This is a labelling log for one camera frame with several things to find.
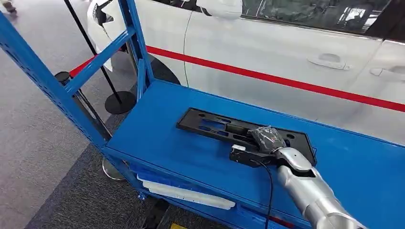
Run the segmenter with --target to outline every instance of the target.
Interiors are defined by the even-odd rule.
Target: red stripe
[[[151,46],[146,46],[146,48],[147,48],[148,52],[150,52],[150,53],[157,54],[160,56],[166,56],[166,57],[180,60],[180,61],[194,63],[194,64],[198,64],[198,65],[202,65],[202,66],[206,66],[206,67],[210,67],[210,68],[215,68],[218,70],[235,73],[235,74],[239,74],[239,75],[244,75],[244,76],[252,77],[255,79],[278,83],[278,84],[282,84],[285,86],[290,86],[290,87],[294,87],[294,88],[298,88],[298,89],[302,89],[302,90],[306,90],[306,91],[310,91],[310,92],[316,92],[316,93],[320,93],[320,94],[330,95],[333,97],[351,100],[351,101],[359,102],[362,104],[368,104],[368,105],[378,106],[378,107],[382,107],[382,108],[387,108],[390,110],[405,112],[405,104],[394,103],[394,102],[387,101],[387,100],[372,98],[372,97],[368,97],[368,96],[364,96],[364,95],[360,95],[360,94],[353,94],[353,93],[349,93],[349,92],[344,92],[344,91],[340,91],[340,90],[336,90],[336,89],[332,89],[332,88],[317,86],[317,85],[304,83],[304,82],[300,82],[300,81],[296,81],[296,80],[290,80],[290,79],[286,79],[286,78],[282,78],[282,77],[278,77],[278,76],[274,76],[274,75],[269,75],[269,74],[265,74],[265,73],[259,73],[259,72],[255,72],[255,71],[251,71],[251,70],[247,70],[247,69],[243,69],[243,68],[238,68],[238,67],[233,67],[233,66],[223,64],[223,63],[212,62],[212,61],[200,59],[197,57],[192,57],[192,56],[188,56],[188,55],[184,55],[184,54],[180,54],[180,53],[176,53],[176,52],[171,52],[171,51],[167,51],[164,49],[159,49],[159,48],[155,48],[155,47],[151,47]]]
[[[92,58],[88,59],[87,61],[85,61],[83,64],[77,66],[75,69],[71,70],[69,72],[70,76],[72,78],[74,78],[77,74],[79,74],[79,72],[86,67],[96,56],[93,56]]]

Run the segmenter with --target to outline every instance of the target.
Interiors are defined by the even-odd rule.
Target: blue metal shelf cart
[[[230,161],[230,144],[177,129],[178,119],[189,107],[195,107],[307,133],[317,149],[317,169],[355,218],[370,228],[398,228],[402,223],[403,146],[155,80],[135,2],[119,2],[127,29],[65,85],[56,80],[2,14],[0,46],[139,192],[164,198],[231,228],[264,226],[270,189],[267,174],[263,168]],[[80,87],[125,42],[129,42],[137,62],[138,103],[111,136],[100,132],[75,98]],[[137,179],[139,169],[193,185],[236,206],[224,210],[151,193]],[[276,183],[273,188],[273,219],[288,222],[285,225],[289,228],[310,228],[281,186]],[[272,223],[269,228],[285,227]]]

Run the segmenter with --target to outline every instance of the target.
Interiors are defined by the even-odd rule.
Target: plastic bag
[[[281,134],[271,126],[262,126],[249,130],[249,133],[259,144],[261,153],[272,154],[277,149],[286,147]]]

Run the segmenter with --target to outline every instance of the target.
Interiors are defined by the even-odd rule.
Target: blue upright post
[[[2,13],[0,13],[0,47],[95,146],[100,148],[107,143],[107,139],[100,134],[73,100],[73,93],[65,91]]]

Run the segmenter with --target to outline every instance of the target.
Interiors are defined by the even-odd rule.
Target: car door handle
[[[316,65],[325,66],[328,68],[339,69],[339,70],[349,70],[350,66],[341,60],[340,56],[323,53],[318,57],[308,57],[307,60]]]
[[[390,69],[372,68],[370,73],[387,81],[405,82],[405,66],[394,66]]]

